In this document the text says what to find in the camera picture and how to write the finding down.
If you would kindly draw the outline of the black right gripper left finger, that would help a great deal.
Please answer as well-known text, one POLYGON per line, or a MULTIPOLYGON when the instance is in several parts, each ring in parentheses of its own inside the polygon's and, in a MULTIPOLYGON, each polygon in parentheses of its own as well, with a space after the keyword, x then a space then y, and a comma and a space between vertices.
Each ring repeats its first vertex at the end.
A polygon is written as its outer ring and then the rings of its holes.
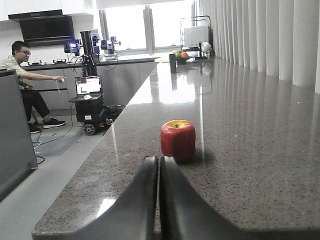
POLYGON ((66 233, 33 233, 34 240, 152 240, 159 162, 147 156, 123 193, 102 215, 66 233))

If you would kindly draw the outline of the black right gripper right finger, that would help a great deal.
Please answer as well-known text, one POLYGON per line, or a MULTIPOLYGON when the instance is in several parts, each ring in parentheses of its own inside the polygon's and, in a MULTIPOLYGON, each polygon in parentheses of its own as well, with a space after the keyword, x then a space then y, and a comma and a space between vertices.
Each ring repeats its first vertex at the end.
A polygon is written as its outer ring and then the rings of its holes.
POLYGON ((173 157, 160 159, 159 208, 166 240, 318 240, 319 229, 251 230, 211 208, 187 181, 173 157))

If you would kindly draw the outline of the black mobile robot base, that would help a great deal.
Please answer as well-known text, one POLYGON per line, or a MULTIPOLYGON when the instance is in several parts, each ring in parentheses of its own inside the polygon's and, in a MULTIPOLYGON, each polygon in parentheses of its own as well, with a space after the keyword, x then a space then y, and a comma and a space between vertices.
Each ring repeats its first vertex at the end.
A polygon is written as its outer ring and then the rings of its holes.
MULTIPOLYGON (((99 55, 94 52, 94 44, 90 31, 80 33, 84 54, 81 56, 82 74, 80 77, 97 76, 97 66, 100 63, 99 55)), ((83 123, 83 131, 87 136, 95 135, 99 130, 108 128, 122 112, 120 106, 104 104, 104 94, 98 99, 82 100, 74 103, 76 119, 83 123)))

